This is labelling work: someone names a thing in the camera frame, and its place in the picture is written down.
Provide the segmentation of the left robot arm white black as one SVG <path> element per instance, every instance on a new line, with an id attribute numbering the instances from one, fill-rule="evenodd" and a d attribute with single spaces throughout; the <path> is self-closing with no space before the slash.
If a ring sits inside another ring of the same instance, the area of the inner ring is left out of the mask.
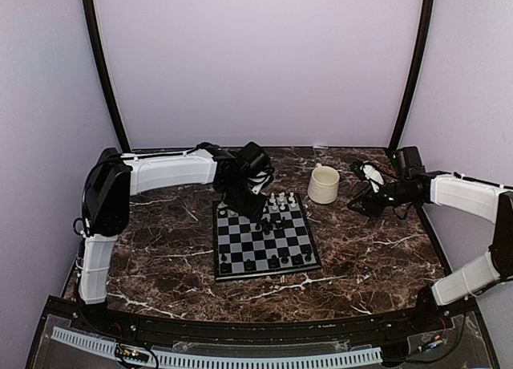
<path id="1" fill-rule="evenodd" d="M 273 173 L 268 154 L 254 142 L 237 150 L 208 142 L 183 151 L 145 154 L 105 149 L 86 178 L 79 218 L 83 243 L 77 297 L 86 305 L 83 322 L 96 334 L 113 327 L 112 314 L 100 304 L 107 299 L 111 255 L 129 223 L 131 197 L 173 186 L 211 185 L 228 209 L 260 220 L 262 189 L 272 182 Z"/>

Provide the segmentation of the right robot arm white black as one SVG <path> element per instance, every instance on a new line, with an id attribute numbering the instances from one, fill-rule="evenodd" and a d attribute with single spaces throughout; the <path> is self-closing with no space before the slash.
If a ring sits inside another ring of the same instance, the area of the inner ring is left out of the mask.
<path id="1" fill-rule="evenodd" d="M 440 318 L 438 306 L 478 296 L 512 279 L 512 190 L 449 172 L 392 176 L 370 163 L 356 165 L 357 178 L 367 186 L 348 204 L 366 217 L 380 217 L 402 205 L 425 208 L 442 238 L 453 272 L 429 288 L 432 301 L 413 309 L 409 324 L 417 332 Z"/>

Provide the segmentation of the black white chessboard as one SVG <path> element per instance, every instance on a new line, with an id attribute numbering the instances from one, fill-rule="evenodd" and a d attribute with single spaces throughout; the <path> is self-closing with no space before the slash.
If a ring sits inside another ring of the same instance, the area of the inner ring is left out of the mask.
<path id="1" fill-rule="evenodd" d="M 219 217 L 218 211 L 226 210 L 225 217 Z M 284 217 L 289 225 L 286 229 L 272 231 L 269 235 L 255 230 L 256 222 L 228 210 L 220 201 L 212 203 L 213 224 L 213 272 L 218 282 L 258 278 L 278 274 L 295 274 L 322 267 L 311 228 L 305 213 L 301 197 L 296 193 L 271 195 L 268 199 L 263 216 L 280 220 Z M 220 260 L 221 254 L 228 257 L 226 262 Z M 312 254 L 310 262 L 305 255 Z M 303 263 L 294 265 L 292 257 L 301 254 Z M 283 265 L 281 258 L 289 256 L 289 263 Z M 269 266 L 269 260 L 276 256 L 280 265 Z M 252 261 L 252 270 L 244 269 L 244 263 Z M 229 264 L 229 271 L 222 273 L 220 265 Z"/>

